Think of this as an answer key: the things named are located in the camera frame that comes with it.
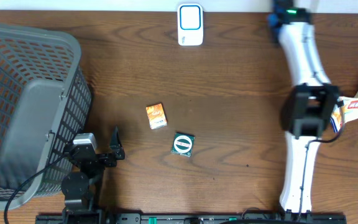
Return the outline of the orange small box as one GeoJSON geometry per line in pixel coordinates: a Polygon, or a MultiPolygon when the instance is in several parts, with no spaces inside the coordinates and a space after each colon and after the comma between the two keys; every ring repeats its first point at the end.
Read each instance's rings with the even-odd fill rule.
{"type": "Polygon", "coordinates": [[[145,109],[151,129],[158,129],[167,125],[163,104],[158,103],[155,105],[150,105],[145,109]]]}

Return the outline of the green white small box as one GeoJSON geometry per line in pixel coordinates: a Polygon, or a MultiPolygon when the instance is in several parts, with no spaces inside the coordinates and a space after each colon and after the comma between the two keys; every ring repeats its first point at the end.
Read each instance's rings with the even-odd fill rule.
{"type": "Polygon", "coordinates": [[[176,132],[170,152],[180,156],[191,157],[194,144],[195,137],[193,135],[176,132]]]}

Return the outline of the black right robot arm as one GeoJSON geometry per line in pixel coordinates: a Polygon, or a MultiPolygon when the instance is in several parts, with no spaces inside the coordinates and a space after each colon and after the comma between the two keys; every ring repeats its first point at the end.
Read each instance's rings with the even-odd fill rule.
{"type": "Polygon", "coordinates": [[[287,143],[280,205],[284,211],[302,216],[312,210],[315,159],[337,105],[339,88],[322,66],[309,10],[295,6],[293,1],[273,0],[268,25],[285,54],[292,85],[280,112],[287,143]]]}

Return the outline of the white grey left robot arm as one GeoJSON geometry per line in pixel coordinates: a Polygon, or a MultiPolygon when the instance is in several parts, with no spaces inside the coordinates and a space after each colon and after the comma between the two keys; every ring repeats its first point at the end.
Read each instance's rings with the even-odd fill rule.
{"type": "Polygon", "coordinates": [[[108,167],[117,166],[125,159],[123,145],[115,127],[109,142],[109,152],[97,153],[93,133],[77,134],[68,143],[63,155],[78,171],[72,171],[62,180],[61,190],[65,196],[62,222],[65,224],[109,223],[114,217],[99,206],[103,175],[108,167]]]}

